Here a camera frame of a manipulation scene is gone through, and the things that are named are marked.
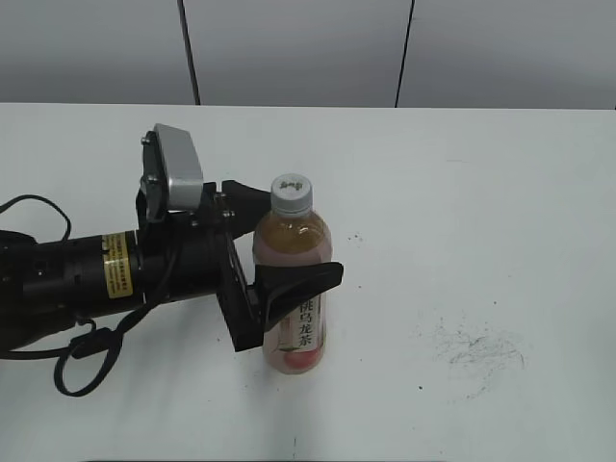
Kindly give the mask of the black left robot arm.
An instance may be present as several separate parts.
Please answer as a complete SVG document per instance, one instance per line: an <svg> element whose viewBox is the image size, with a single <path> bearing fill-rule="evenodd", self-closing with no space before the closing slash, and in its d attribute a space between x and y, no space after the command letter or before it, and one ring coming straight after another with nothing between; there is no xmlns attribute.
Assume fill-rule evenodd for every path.
<svg viewBox="0 0 616 462"><path fill-rule="evenodd" d="M136 200L135 230L39 243L1 235L1 348L11 351L111 314L214 295L237 351L301 303L340 285L340 263L279 268L257 265L247 282L235 241L267 213L270 196L233 180L207 183L194 211L147 219Z"/></svg>

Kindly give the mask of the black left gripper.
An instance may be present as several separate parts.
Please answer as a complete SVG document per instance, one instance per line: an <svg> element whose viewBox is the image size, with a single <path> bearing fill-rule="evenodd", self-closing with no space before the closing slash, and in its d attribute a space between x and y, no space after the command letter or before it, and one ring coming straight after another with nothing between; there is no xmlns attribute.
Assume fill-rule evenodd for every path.
<svg viewBox="0 0 616 462"><path fill-rule="evenodd" d="M139 191L139 268L134 282L146 298L163 287L162 304L215 295L234 349L260 347L264 331L272 330L302 303L338 287L344 274L339 262L257 265L253 285L257 296L253 294L235 240L252 233L270 206L270 192L225 180L220 191L214 182L203 185L196 211L168 212L164 220L148 222L144 195Z"/></svg>

